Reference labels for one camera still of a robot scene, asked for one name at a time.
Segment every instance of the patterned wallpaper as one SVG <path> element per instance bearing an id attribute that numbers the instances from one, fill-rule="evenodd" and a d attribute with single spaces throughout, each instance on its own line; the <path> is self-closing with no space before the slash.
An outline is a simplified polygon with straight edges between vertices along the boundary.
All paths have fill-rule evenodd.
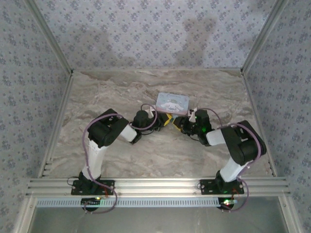
<path id="1" fill-rule="evenodd" d="M 248 81 L 278 174 L 287 176 L 311 232 L 311 2 L 291 0 L 260 51 Z"/>
<path id="2" fill-rule="evenodd" d="M 22 0 L 0 0 L 0 232 L 36 177 L 68 78 Z"/>
<path id="3" fill-rule="evenodd" d="M 36 0 L 74 69 L 242 67 L 274 0 Z"/>

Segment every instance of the marble surface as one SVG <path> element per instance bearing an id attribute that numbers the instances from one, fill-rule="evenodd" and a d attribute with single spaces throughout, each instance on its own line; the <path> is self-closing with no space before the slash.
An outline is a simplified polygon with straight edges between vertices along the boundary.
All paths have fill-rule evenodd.
<path id="1" fill-rule="evenodd" d="M 142 103 L 155 104 L 159 92 L 188 95 L 190 108 L 215 110 L 224 124 L 247 119 L 257 125 L 239 73 L 220 70 L 131 70 L 74 72 L 66 113 L 53 154 L 50 177 L 79 174 L 85 164 L 81 135 L 108 108 L 132 120 Z M 219 122 L 209 112 L 214 128 Z M 103 177 L 214 176 L 229 159 L 226 145 L 204 147 L 169 124 L 131 145 L 118 138 L 107 150 Z M 263 156 L 246 175 L 271 175 Z"/>

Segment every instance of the wall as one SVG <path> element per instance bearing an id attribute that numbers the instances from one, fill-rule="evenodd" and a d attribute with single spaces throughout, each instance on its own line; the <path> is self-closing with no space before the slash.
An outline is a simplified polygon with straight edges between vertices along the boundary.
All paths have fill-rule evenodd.
<path id="1" fill-rule="evenodd" d="M 274 156 L 311 232 L 311 2 L 291 0 L 248 73 Z"/>
<path id="2" fill-rule="evenodd" d="M 0 0 L 0 232 L 36 177 L 68 78 L 22 0 Z"/>
<path id="3" fill-rule="evenodd" d="M 75 69 L 242 67 L 274 1 L 37 0 Z"/>

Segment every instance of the aluminum rail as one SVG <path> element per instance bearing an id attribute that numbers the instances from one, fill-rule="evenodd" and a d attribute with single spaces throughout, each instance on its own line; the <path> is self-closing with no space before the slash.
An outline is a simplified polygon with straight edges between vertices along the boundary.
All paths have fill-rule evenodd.
<path id="1" fill-rule="evenodd" d="M 190 198 L 190 197 L 230 197 L 231 195 L 201 195 L 197 188 L 203 178 L 111 178 L 115 180 L 115 190 L 123 198 Z M 285 177 L 244 177 L 251 197 L 289 196 L 290 190 Z M 72 197 L 67 179 L 32 179 L 27 196 L 43 198 Z"/>

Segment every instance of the black mounting plate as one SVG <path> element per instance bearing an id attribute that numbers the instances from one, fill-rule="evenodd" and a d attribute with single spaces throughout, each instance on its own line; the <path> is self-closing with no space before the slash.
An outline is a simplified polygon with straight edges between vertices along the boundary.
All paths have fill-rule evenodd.
<path id="1" fill-rule="evenodd" d="M 202 195 L 218 195 L 218 194 L 234 194 L 236 195 L 237 193 L 232 191 L 232 190 L 237 190 L 239 194 L 244 194 L 244 189 L 242 182 L 239 181 L 232 181 L 226 189 L 219 190 L 215 179 L 213 180 L 200 180 L 200 190 Z"/>
<path id="2" fill-rule="evenodd" d="M 111 188 L 115 188 L 115 181 L 114 180 L 99 180 L 99 183 L 105 184 Z M 81 180 L 75 180 L 72 183 L 72 188 L 71 188 L 71 195 L 73 196 L 90 196 L 90 195 L 96 195 L 96 196 L 113 196 L 112 190 L 108 188 L 104 188 L 102 186 L 98 186 L 98 188 L 95 190 L 94 193 L 91 193 L 89 189 L 83 189 L 82 188 L 82 182 Z"/>

